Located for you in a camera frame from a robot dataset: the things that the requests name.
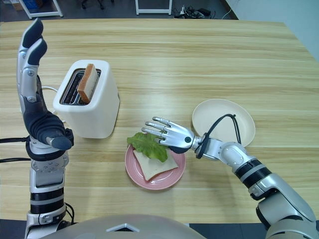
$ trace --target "black cable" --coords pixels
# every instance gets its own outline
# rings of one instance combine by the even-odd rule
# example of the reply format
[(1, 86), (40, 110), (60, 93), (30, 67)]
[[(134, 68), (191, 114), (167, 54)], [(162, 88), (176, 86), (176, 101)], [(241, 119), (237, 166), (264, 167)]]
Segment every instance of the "black cable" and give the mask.
[(214, 122), (214, 124), (210, 127), (209, 131), (207, 133), (204, 134), (204, 139), (202, 142), (200, 142), (198, 144), (198, 147), (195, 150), (195, 153), (197, 153), (197, 150), (199, 149), (199, 147), (201, 147), (198, 155), (196, 155), (196, 158), (201, 158), (204, 154), (204, 150), (206, 149), (206, 146), (208, 144), (208, 140), (209, 140), (209, 135), (212, 133), (212, 131), (216, 128), (216, 126), (225, 118), (225, 117), (230, 117), (233, 120), (234, 123), (234, 127), (235, 127), (235, 132), (236, 132), (236, 138), (238, 143), (241, 144), (241, 138), (240, 138), (240, 133), (239, 133), (239, 127), (238, 127), (238, 123), (236, 120), (236, 115), (231, 115), (231, 114), (225, 114), (222, 117), (220, 117), (218, 120), (216, 120)]
[(17, 161), (30, 161), (29, 158), (5, 158), (0, 159), (0, 163), (9, 163), (9, 162), (17, 162)]
[(27, 140), (29, 140), (29, 136), (23, 138), (1, 138), (0, 143), (26, 142)]
[(69, 210), (66, 210), (66, 212), (70, 215), (71, 220), (73, 219), (71, 213), (69, 212)]
[(72, 211), (72, 216), (70, 215), (70, 217), (71, 217), (71, 219), (72, 219), (71, 225), (73, 225), (73, 224), (75, 224), (75, 223), (74, 223), (74, 217), (75, 217), (74, 209), (73, 209), (73, 207), (72, 207), (70, 204), (68, 204), (68, 203), (65, 203), (65, 205), (68, 206), (68, 207), (71, 209), (71, 211)]

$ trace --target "robot finger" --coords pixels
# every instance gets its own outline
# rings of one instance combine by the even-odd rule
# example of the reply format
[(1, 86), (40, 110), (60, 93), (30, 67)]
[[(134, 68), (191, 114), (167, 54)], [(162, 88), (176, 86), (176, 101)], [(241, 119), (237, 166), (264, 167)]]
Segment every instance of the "robot finger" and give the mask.
[(161, 123), (166, 124), (167, 126), (169, 126), (169, 120), (166, 120), (166, 119), (163, 119), (163, 118), (160, 118), (160, 117), (153, 117), (153, 120), (161, 122)]
[(157, 128), (157, 129), (160, 129), (160, 130), (164, 130), (165, 131), (165, 126), (164, 125), (161, 125), (161, 124), (158, 124), (158, 123), (153, 123), (153, 122), (145, 122), (145, 125), (148, 125), (148, 126), (152, 126), (154, 128)]
[(146, 132), (146, 133), (154, 134), (154, 135), (159, 136), (159, 137), (162, 137), (162, 135), (163, 135), (163, 133), (161, 133), (161, 132), (158, 132), (158, 131), (152, 130), (152, 129), (148, 129), (148, 128), (142, 128), (142, 131)]

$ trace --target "green lettuce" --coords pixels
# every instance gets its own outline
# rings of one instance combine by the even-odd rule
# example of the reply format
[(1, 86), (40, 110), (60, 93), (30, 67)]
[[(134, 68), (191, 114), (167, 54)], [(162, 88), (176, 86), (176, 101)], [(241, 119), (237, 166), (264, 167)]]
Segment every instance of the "green lettuce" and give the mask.
[(150, 133), (136, 133), (127, 139), (136, 151), (143, 153), (149, 158), (157, 158), (161, 162), (167, 160), (166, 146), (155, 142), (156, 136)]

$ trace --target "dark floor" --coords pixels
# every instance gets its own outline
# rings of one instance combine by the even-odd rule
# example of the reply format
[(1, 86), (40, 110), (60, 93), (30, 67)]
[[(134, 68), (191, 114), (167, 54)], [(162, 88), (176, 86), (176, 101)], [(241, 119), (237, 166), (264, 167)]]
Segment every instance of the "dark floor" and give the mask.
[[(228, 12), (220, 0), (173, 0), (172, 15), (168, 14), (140, 14), (136, 15), (134, 0), (103, 0), (104, 10), (100, 9), (97, 0), (88, 0), (87, 8), (82, 9), (80, 0), (59, 0), (59, 6), (65, 19), (68, 18), (172, 18), (174, 12), (179, 13), (183, 5), (192, 6), (194, 9), (205, 8), (212, 12), (214, 19), (221, 19)], [(139, 0), (140, 8), (168, 8), (169, 0)], [(44, 5), (33, 12), (53, 11), (52, 1), (45, 1)], [(0, 21), (25, 21), (29, 20), (24, 10), (16, 11), (12, 5), (4, 4), (0, 0)], [(41, 19), (60, 19), (59, 16), (42, 17)], [(231, 19), (228, 14), (224, 19)]]

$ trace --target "wood grain surface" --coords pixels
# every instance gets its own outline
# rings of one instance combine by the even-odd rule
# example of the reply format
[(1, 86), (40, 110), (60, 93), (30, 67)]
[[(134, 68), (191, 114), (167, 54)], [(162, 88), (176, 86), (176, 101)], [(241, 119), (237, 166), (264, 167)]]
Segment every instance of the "wood grain surface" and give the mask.
[[(0, 138), (27, 136), (16, 92), (16, 53), (30, 24), (0, 26)], [(121, 105), (106, 139), (75, 136), (65, 201), (76, 221), (142, 213), (183, 223), (258, 222), (257, 202), (221, 162), (186, 153), (181, 180), (148, 191), (127, 176), (126, 138), (153, 116), (192, 128), (194, 108), (222, 98), (253, 117), (250, 154), (281, 175), (319, 217), (319, 64), (282, 23), (234, 20), (44, 20), (43, 85), (58, 88), (80, 59), (108, 61)], [(54, 92), (44, 92), (52, 109)], [(0, 145), (0, 158), (27, 157), (23, 143)], [(29, 162), (0, 165), (0, 218), (25, 220)]]

